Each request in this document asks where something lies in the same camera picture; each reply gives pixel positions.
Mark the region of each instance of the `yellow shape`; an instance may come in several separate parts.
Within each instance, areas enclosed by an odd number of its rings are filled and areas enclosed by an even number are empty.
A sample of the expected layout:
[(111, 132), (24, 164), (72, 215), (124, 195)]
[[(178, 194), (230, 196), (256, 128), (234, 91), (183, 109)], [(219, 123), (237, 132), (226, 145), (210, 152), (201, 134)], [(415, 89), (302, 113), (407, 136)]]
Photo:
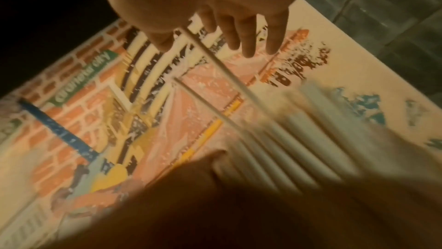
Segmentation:
[(117, 164), (107, 175), (98, 174), (92, 183), (91, 193), (118, 185), (128, 178), (128, 171), (123, 165)]

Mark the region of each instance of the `brick wall illustration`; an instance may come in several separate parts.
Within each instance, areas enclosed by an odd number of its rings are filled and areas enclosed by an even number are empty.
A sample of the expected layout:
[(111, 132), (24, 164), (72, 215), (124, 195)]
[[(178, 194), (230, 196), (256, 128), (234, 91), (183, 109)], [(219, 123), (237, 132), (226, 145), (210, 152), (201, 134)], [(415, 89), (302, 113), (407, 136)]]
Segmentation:
[[(113, 82), (117, 68), (115, 62), (101, 71), (62, 107), (55, 107), (46, 101), (103, 50), (123, 54), (122, 46), (129, 29), (130, 26), (125, 21), (116, 21), (12, 95), (25, 98), (38, 106), (94, 148), (99, 137), (103, 103), (111, 94), (109, 83)], [(23, 111), (20, 120), (23, 124), (14, 143), (25, 149), (40, 147), (45, 151), (42, 161), (33, 171), (32, 182), (41, 196), (47, 196), (69, 182), (77, 164), (84, 163), (85, 160), (30, 114)]]

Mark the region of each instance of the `blue paint splatter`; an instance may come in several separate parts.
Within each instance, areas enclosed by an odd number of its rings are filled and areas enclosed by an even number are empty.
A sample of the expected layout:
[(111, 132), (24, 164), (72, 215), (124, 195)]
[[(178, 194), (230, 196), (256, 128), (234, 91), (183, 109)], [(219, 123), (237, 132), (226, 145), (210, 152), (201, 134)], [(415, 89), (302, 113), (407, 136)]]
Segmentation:
[(425, 145), (442, 151), (442, 139), (429, 139)]
[(408, 125), (415, 127), (427, 110), (419, 103), (409, 99), (405, 101), (405, 111)]
[(385, 115), (379, 106), (379, 102), (381, 101), (379, 95), (357, 95), (353, 99), (350, 99), (344, 96), (344, 90), (345, 88), (343, 87), (336, 88), (335, 94), (344, 99), (356, 116), (380, 125), (386, 124)]
[(48, 129), (50, 129), (56, 136), (62, 139), (67, 145), (75, 149), (80, 156), (92, 163), (95, 161), (99, 154), (92, 147), (87, 145), (81, 138), (77, 137), (70, 131), (66, 130), (63, 126), (58, 124), (54, 119), (49, 117), (46, 113), (41, 111), (35, 105), (29, 103), (25, 99), (21, 99), (18, 103), (24, 110), (32, 114), (38, 121), (43, 123)]

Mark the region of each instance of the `finger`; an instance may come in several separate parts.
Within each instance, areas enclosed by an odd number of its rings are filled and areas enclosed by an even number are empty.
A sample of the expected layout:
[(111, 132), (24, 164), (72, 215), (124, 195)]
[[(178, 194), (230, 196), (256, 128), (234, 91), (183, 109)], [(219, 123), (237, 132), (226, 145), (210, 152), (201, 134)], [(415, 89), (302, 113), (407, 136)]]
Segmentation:
[(235, 28), (235, 20), (233, 19), (233, 17), (224, 14), (217, 14), (216, 22), (220, 26), (221, 31), (226, 38), (227, 44), (229, 45), (229, 48), (232, 50), (237, 50), (239, 48), (239, 45), (241, 44), (241, 41), (239, 40), (239, 36)]
[(235, 27), (243, 46), (244, 57), (253, 57), (256, 51), (256, 15), (235, 20)]
[(161, 52), (167, 52), (172, 48), (174, 44), (173, 32), (158, 34), (158, 33), (146, 33), (147, 38), (151, 41), (155, 47)]
[(282, 13), (266, 16), (268, 35), (266, 51), (268, 54), (275, 54), (282, 45), (289, 20), (289, 10)]
[(197, 14), (201, 18), (201, 22), (203, 22), (203, 26), (206, 31), (209, 33), (214, 33), (218, 25), (216, 24), (213, 10), (209, 6), (203, 6), (203, 8), (198, 10)]

